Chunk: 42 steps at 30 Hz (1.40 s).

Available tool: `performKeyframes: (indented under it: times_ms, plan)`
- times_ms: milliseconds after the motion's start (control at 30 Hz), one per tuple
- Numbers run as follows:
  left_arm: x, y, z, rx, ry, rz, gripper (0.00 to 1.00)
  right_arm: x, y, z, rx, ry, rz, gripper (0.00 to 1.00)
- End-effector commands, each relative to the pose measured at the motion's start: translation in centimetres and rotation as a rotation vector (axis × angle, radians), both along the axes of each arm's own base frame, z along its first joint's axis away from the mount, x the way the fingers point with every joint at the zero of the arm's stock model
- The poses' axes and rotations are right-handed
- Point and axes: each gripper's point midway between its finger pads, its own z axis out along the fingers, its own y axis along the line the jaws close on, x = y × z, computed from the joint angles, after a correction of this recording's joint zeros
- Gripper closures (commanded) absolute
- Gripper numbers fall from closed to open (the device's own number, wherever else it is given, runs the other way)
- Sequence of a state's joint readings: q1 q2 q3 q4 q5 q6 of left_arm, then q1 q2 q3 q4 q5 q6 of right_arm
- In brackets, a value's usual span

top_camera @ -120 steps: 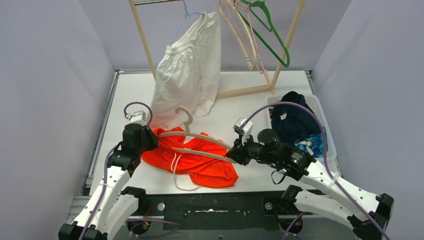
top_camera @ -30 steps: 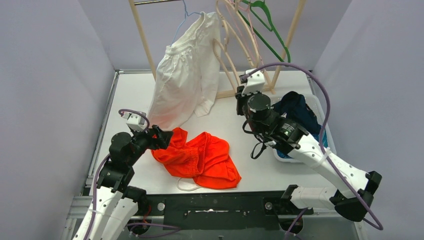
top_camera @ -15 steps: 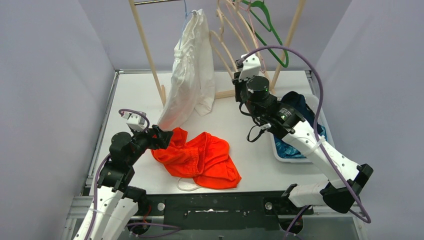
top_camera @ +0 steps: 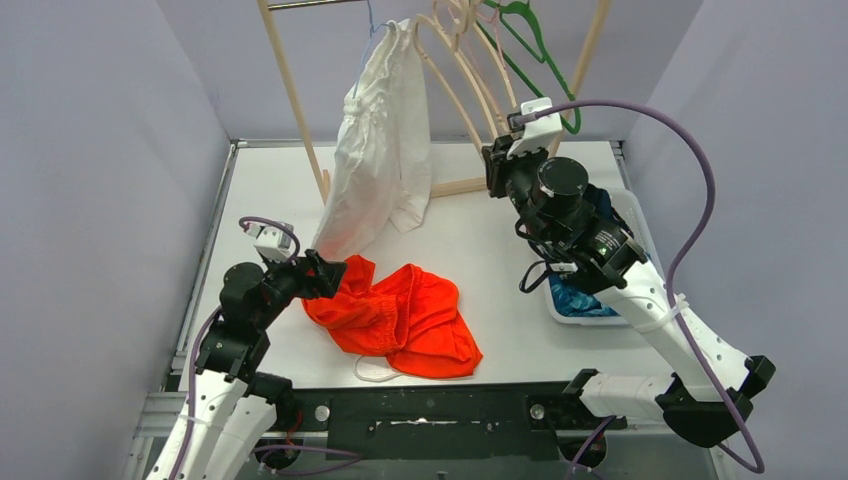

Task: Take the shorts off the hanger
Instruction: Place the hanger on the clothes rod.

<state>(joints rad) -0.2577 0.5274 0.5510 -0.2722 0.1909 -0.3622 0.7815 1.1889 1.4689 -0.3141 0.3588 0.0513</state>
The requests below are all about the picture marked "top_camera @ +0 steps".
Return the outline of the orange shorts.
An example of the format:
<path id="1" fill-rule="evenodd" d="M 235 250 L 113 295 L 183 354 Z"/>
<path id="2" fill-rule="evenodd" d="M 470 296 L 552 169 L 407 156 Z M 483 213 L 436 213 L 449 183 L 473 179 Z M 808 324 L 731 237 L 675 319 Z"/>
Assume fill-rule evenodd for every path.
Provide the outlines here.
<path id="1" fill-rule="evenodd" d="M 459 310 L 450 280 L 406 264 L 376 281 L 375 264 L 360 256 L 332 298 L 304 300 L 306 315 L 344 352 L 383 357 L 394 370 L 428 379 L 472 375 L 483 354 Z"/>

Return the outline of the wooden hanger of navy shorts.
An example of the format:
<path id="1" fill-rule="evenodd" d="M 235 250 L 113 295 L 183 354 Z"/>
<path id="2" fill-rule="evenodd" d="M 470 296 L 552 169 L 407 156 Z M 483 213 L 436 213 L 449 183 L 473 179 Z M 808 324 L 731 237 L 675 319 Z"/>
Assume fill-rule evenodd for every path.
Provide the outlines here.
<path id="1" fill-rule="evenodd" d="M 446 46 L 454 57 L 466 65 L 471 76 L 473 87 L 479 90 L 480 102 L 485 106 L 484 117 L 491 121 L 496 136 L 507 129 L 507 113 L 510 108 L 509 100 L 501 82 L 501 77 L 494 66 L 486 47 L 473 29 L 470 29 L 460 40 L 459 50 L 451 48 L 454 38 L 454 19 L 458 16 L 456 1 L 434 1 L 432 14 L 436 27 L 446 36 Z M 492 9 L 479 5 L 478 13 L 491 14 Z"/>

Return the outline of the clear plastic basket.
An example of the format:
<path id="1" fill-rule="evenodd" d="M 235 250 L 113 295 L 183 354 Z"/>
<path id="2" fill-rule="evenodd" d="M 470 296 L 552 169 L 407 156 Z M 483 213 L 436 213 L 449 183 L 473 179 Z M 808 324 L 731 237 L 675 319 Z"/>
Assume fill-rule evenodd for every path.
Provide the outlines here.
<path id="1" fill-rule="evenodd" d="M 643 248 L 649 259 L 657 259 L 656 248 L 637 197 L 624 188 L 610 188 L 607 193 L 611 209 L 618 215 L 618 222 L 628 228 L 631 237 Z M 628 325 L 614 309 L 566 285 L 559 277 L 549 277 L 542 292 L 550 315 L 558 323 L 592 327 Z"/>

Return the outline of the pink hanger of blue shorts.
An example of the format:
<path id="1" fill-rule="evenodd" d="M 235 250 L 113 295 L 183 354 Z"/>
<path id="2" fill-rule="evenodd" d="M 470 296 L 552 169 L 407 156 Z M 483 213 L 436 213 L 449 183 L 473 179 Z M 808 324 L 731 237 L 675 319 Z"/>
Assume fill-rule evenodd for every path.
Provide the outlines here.
<path id="1" fill-rule="evenodd" d="M 454 33 L 451 48 L 454 52 L 459 50 L 459 43 L 463 36 L 473 29 L 476 35 L 480 38 L 481 44 L 487 48 L 489 55 L 497 69 L 504 91 L 511 107 L 518 105 L 514 93 L 512 82 L 508 73 L 505 52 L 500 40 L 500 11 L 499 4 L 492 7 L 491 14 L 481 14 L 477 12 L 478 6 L 482 1 L 456 1 L 455 5 L 458 11 L 458 16 L 454 19 Z"/>

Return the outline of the navy blue shorts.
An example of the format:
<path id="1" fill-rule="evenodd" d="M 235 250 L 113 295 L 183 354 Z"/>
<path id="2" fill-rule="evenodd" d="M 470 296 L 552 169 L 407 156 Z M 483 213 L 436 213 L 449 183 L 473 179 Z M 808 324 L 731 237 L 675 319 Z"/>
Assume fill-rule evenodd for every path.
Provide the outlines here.
<path id="1" fill-rule="evenodd" d="M 630 236 L 633 235 L 633 231 L 630 226 L 613 207 L 608 190 L 599 188 L 594 184 L 588 184 L 583 198 L 595 207 L 595 212 L 598 216 L 607 221 L 614 222 Z"/>

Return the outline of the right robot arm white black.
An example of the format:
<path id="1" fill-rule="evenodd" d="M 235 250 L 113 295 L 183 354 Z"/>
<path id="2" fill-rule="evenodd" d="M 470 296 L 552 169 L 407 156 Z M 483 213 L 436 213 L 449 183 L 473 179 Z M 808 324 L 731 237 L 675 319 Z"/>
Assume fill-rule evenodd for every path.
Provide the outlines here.
<path id="1" fill-rule="evenodd" d="M 668 297 L 645 250 L 599 207 L 600 191 L 582 164 L 545 150 L 513 156 L 512 144 L 500 137 L 481 156 L 489 194 L 517 212 L 516 234 L 547 275 L 612 308 L 672 369 L 647 377 L 584 369 L 565 390 L 567 421 L 585 427 L 598 417 L 651 419 L 705 448 L 738 433 L 775 365 L 721 339 L 683 297 Z"/>

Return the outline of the wooden hanger of orange shorts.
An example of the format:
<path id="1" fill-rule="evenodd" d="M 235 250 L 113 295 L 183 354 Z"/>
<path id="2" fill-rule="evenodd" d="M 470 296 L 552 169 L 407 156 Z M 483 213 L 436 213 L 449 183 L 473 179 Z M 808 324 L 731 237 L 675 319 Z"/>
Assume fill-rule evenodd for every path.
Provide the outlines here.
<path id="1" fill-rule="evenodd" d="M 484 117 L 485 106 L 480 102 L 479 90 L 473 87 L 473 82 L 466 65 L 463 61 L 456 59 L 454 55 L 448 51 L 452 56 L 461 77 L 464 79 L 469 91 L 472 93 L 472 96 L 465 100 L 461 99 L 460 96 L 457 95 L 454 90 L 454 87 L 457 85 L 456 80 L 446 76 L 433 60 L 432 56 L 423 47 L 419 32 L 419 29 L 422 27 L 429 28 L 434 37 L 440 41 L 444 48 L 448 51 L 448 47 L 445 43 L 446 36 L 436 27 L 432 12 L 428 15 L 419 13 L 415 16 L 412 26 L 413 46 L 424 65 L 429 67 L 431 73 L 439 82 L 443 91 L 453 102 L 465 124 L 471 143 L 474 145 L 475 149 L 479 151 L 484 144 L 493 142 L 494 139 L 502 134 L 496 136 L 492 129 L 491 121 Z"/>

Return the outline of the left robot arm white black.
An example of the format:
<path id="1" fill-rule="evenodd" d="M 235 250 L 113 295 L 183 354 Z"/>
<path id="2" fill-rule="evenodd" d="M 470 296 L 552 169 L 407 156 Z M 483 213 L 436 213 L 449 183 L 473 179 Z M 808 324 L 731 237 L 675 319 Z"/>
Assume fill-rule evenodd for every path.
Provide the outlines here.
<path id="1" fill-rule="evenodd" d="M 267 331 L 295 300 L 333 298 L 346 270 L 308 249 L 226 271 L 219 305 L 191 350 L 186 398 L 149 478 L 233 479 L 264 433 L 297 419 L 291 380 L 260 369 Z"/>

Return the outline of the blue patterned shorts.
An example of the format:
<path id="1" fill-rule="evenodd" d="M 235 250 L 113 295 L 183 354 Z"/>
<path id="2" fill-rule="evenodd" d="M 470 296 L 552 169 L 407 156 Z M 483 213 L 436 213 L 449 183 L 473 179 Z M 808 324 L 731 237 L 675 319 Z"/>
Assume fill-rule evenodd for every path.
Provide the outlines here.
<path id="1" fill-rule="evenodd" d="M 618 313 L 602 304 L 593 295 L 565 283 L 559 277 L 549 277 L 552 304 L 558 315 L 567 318 L 616 317 Z"/>

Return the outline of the green hanger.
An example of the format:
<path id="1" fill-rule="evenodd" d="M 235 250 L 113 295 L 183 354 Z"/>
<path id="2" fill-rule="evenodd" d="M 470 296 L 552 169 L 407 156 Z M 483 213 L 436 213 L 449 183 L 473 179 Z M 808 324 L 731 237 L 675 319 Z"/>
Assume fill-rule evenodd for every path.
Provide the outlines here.
<path id="1" fill-rule="evenodd" d="M 547 49 L 541 23 L 538 16 L 532 9 L 530 1 L 508 1 L 507 3 L 501 3 L 497 1 L 484 0 L 482 1 L 482 5 L 493 9 L 496 14 L 496 18 L 500 20 L 500 23 L 506 28 L 507 32 L 513 37 L 513 39 L 516 40 L 538 64 L 544 65 L 548 68 L 567 99 L 576 100 L 569 83 L 565 80 L 564 75 Z M 523 37 L 509 23 L 511 17 L 521 19 L 527 24 L 531 40 L 527 40 Z M 519 79 L 527 88 L 530 89 L 532 93 L 534 93 L 537 97 L 545 96 L 542 90 L 534 84 L 529 76 L 514 62 L 508 53 L 503 53 L 503 59 L 511 71 L 519 77 Z M 567 133 L 572 135 L 580 133 L 582 128 L 581 110 L 578 108 L 575 113 L 573 113 L 572 120 L 565 119 L 565 115 L 563 114 L 561 123 Z"/>

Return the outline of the white shorts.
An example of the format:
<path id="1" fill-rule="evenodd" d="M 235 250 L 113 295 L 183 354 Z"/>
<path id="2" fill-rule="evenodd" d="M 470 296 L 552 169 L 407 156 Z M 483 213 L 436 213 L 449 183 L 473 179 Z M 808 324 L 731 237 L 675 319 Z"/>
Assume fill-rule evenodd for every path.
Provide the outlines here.
<path id="1" fill-rule="evenodd" d="M 390 21 L 344 98 L 329 198 L 312 246 L 344 260 L 386 224 L 401 233 L 424 220 L 433 182 L 422 60 L 409 19 Z"/>

